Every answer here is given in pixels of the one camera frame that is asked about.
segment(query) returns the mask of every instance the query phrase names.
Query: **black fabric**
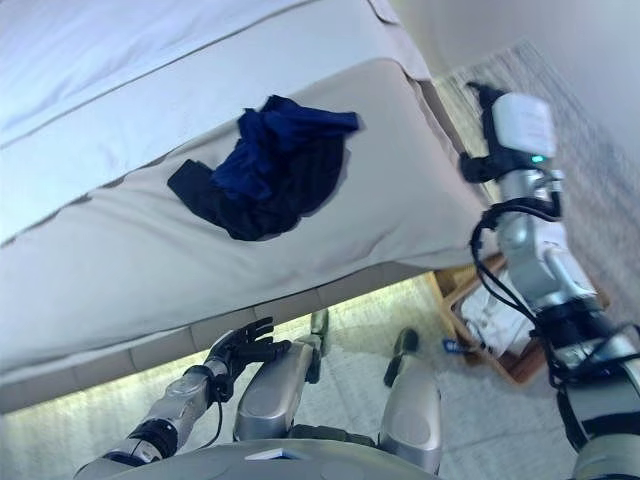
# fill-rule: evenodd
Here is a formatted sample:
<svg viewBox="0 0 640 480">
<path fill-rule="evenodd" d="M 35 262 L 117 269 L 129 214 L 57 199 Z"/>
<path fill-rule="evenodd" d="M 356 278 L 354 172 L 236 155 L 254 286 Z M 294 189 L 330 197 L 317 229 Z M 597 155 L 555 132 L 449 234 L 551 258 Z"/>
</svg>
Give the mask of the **black fabric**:
<svg viewBox="0 0 640 480">
<path fill-rule="evenodd" d="M 336 186 L 344 154 L 344 137 L 306 142 L 286 158 L 274 158 L 276 188 L 265 200 L 243 194 L 229 198 L 210 181 L 212 170 L 187 160 L 169 178 L 169 188 L 195 215 L 223 227 L 232 238 L 259 240 L 291 230 L 300 215 L 316 210 Z"/>
</svg>

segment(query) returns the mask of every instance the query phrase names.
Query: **white mattress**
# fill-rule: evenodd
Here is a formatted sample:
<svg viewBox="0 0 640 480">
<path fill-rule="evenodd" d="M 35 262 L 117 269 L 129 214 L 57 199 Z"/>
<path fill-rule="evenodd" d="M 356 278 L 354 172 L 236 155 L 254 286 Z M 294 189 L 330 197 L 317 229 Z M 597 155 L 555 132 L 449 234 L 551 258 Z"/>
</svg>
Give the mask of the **white mattress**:
<svg viewBox="0 0 640 480">
<path fill-rule="evenodd" d="M 0 249 L 0 368 L 188 325 L 386 261 L 468 261 L 482 205 L 397 64 L 367 62 L 294 98 L 362 120 L 323 208 L 275 239 L 232 240 L 166 187 L 187 158 L 223 161 L 237 132 L 229 124 L 196 138 Z"/>
<path fill-rule="evenodd" d="M 373 58 L 428 77 L 385 0 L 7 0 L 0 14 L 0 243 L 270 94 Z"/>
</svg>

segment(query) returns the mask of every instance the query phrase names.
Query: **black wire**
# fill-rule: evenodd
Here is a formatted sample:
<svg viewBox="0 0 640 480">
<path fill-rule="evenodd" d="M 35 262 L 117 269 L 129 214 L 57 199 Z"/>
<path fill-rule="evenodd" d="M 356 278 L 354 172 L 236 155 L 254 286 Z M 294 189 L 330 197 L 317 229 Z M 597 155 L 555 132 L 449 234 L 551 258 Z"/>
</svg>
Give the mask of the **black wire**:
<svg viewBox="0 0 640 480">
<path fill-rule="evenodd" d="M 220 436 L 220 432 L 222 431 L 222 401 L 220 400 L 220 394 L 218 390 L 214 390 L 214 395 L 216 396 L 216 403 L 218 404 L 218 429 L 216 430 L 216 434 L 214 437 L 209 440 L 207 443 L 198 447 L 198 450 L 202 450 L 203 448 L 210 447 Z"/>
<path fill-rule="evenodd" d="M 570 382 L 572 380 L 576 380 L 578 378 L 582 378 L 585 376 L 589 376 L 589 375 L 593 375 L 594 373 L 599 373 L 602 372 L 604 370 L 606 370 L 609 367 L 617 367 L 623 363 L 628 362 L 629 360 L 635 360 L 637 358 L 640 358 L 640 352 L 638 353 L 634 353 L 634 354 L 630 354 L 630 355 L 624 355 L 622 357 L 616 357 L 613 358 L 611 360 L 603 360 L 603 361 L 599 361 L 599 362 L 594 362 L 593 359 L 595 358 L 595 356 L 600 353 L 608 344 L 609 342 L 611 342 L 611 340 L 613 340 L 614 337 L 616 337 L 617 335 L 619 335 L 620 333 L 622 333 L 624 330 L 626 330 L 629 327 L 633 327 L 636 332 L 638 333 L 638 335 L 640 335 L 640 326 L 636 325 L 633 322 L 625 322 L 622 325 L 617 326 L 616 328 L 614 328 L 611 332 L 609 332 L 609 334 L 604 338 L 604 340 L 602 340 L 602 342 L 600 342 L 585 358 L 584 360 L 582 360 L 578 366 L 576 368 L 574 368 L 573 370 L 569 371 L 568 374 L 564 374 L 564 372 L 561 372 L 561 368 L 557 366 L 556 363 L 556 367 L 555 367 L 555 371 L 550 371 L 550 375 L 555 376 L 556 378 L 558 378 L 560 381 L 559 382 L 555 382 L 555 381 L 551 381 L 551 385 L 554 386 L 555 388 L 562 388 L 567 382 Z"/>
<path fill-rule="evenodd" d="M 629 475 L 626 473 L 605 473 L 593 478 L 592 480 L 638 480 L 639 478 L 640 477 Z"/>
<path fill-rule="evenodd" d="M 535 208 L 531 208 L 525 205 L 518 205 L 514 203 L 496 204 L 492 206 L 491 209 L 489 209 L 487 212 L 485 212 L 485 214 L 483 215 L 483 219 L 476 225 L 476 227 L 473 230 L 473 234 L 471 236 L 471 242 L 470 242 L 471 255 L 473 257 L 473 263 L 476 267 L 478 277 L 480 278 L 480 281 L 482 282 L 482 285 L 484 286 L 484 288 L 486 288 L 487 291 L 491 295 L 493 295 L 496 299 L 510 306 L 511 308 L 517 310 L 518 312 L 522 313 L 531 321 L 533 321 L 535 324 L 536 318 L 531 313 L 531 311 L 524 305 L 524 303 L 522 303 L 522 301 L 520 301 L 520 299 L 515 295 L 515 293 L 509 287 L 507 287 L 504 283 L 502 283 L 500 279 L 498 279 L 493 274 L 493 272 L 489 270 L 489 268 L 480 259 L 480 248 L 482 248 L 482 240 L 481 240 L 482 230 L 484 230 L 485 228 L 490 230 L 495 230 L 498 225 L 498 217 L 508 212 L 526 213 L 528 215 L 541 218 L 542 220 L 545 220 L 547 222 L 556 222 L 559 220 L 559 217 L 549 215 L 545 212 L 542 212 L 540 210 L 537 210 Z M 507 300 L 498 292 L 496 292 L 491 286 L 489 286 L 488 282 L 486 281 L 485 275 L 494 283 L 494 285 L 499 287 L 505 294 L 507 294 L 511 298 L 511 300 L 513 300 L 513 302 Z M 584 358 L 584 360 L 582 360 L 578 364 L 578 366 L 575 369 L 570 370 L 568 372 L 564 371 L 565 369 L 561 366 L 561 363 L 555 357 L 553 350 L 551 348 L 551 345 L 549 345 L 549 342 L 544 338 L 541 338 L 543 348 L 545 350 L 547 358 L 549 359 L 549 364 L 550 364 L 549 383 L 551 384 L 551 386 L 553 386 L 554 388 L 560 389 L 567 382 L 570 382 L 572 380 L 575 380 L 587 375 L 600 373 L 610 367 L 618 367 L 621 364 L 628 362 L 629 360 L 640 358 L 640 352 L 639 352 L 631 355 L 617 357 L 611 360 L 605 360 L 600 362 L 593 361 L 595 356 L 598 353 L 600 353 L 602 349 L 604 349 L 614 337 L 616 337 L 617 335 L 622 333 L 622 331 L 626 330 L 629 327 L 634 327 L 636 329 L 636 332 L 640 336 L 639 325 L 636 325 L 635 323 L 632 323 L 632 322 L 624 323 L 614 328 L 611 332 L 609 332 L 606 338 L 602 340 L 602 342 L 600 342 Z"/>
<path fill-rule="evenodd" d="M 136 443 L 136 446 L 133 447 L 133 450 L 131 450 L 131 453 L 129 454 L 129 458 L 135 458 L 133 456 L 133 454 L 136 453 L 136 450 L 138 449 L 138 447 L 140 446 L 141 443 L 142 443 L 142 440 L 140 440 L 138 443 Z"/>
</svg>

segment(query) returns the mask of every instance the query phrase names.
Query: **white tiled floor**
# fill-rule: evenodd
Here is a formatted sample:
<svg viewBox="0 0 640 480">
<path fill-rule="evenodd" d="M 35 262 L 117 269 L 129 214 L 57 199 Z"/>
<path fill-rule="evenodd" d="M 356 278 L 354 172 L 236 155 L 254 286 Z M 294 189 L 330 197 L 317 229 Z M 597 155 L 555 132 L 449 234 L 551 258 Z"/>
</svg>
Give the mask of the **white tiled floor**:
<svg viewBox="0 0 640 480">
<path fill-rule="evenodd" d="M 564 439 L 553 392 L 541 375 L 531 386 L 507 385 L 487 367 L 470 369 L 445 354 L 438 305 L 422 277 L 331 309 L 329 354 L 321 381 L 305 388 L 298 423 L 330 425 L 375 437 L 388 390 L 382 376 L 397 333 L 417 327 L 421 356 L 443 395 L 445 479 L 568 478 L 574 454 Z M 305 334 L 308 317 L 277 328 L 278 338 Z M 164 387 L 202 354 L 18 411 L 2 419 L 0 477 L 70 478 L 75 469 L 126 436 Z M 229 441 L 240 392 L 255 368 L 238 380 L 225 405 L 221 441 Z M 198 423 L 186 449 L 215 431 L 215 411 Z"/>
</svg>

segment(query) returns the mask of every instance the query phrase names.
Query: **white towel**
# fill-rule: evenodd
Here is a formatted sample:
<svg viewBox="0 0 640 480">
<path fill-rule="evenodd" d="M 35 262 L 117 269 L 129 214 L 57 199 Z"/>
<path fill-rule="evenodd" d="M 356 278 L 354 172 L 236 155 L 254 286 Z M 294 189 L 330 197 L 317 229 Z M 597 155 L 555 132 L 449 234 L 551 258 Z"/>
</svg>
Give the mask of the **white towel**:
<svg viewBox="0 0 640 480">
<path fill-rule="evenodd" d="M 522 300 L 506 271 L 498 278 Z M 460 311 L 471 334 L 490 347 L 496 357 L 507 350 L 520 355 L 529 343 L 529 330 L 533 329 L 531 321 L 493 297 L 484 286 L 477 288 L 462 302 Z"/>
</svg>

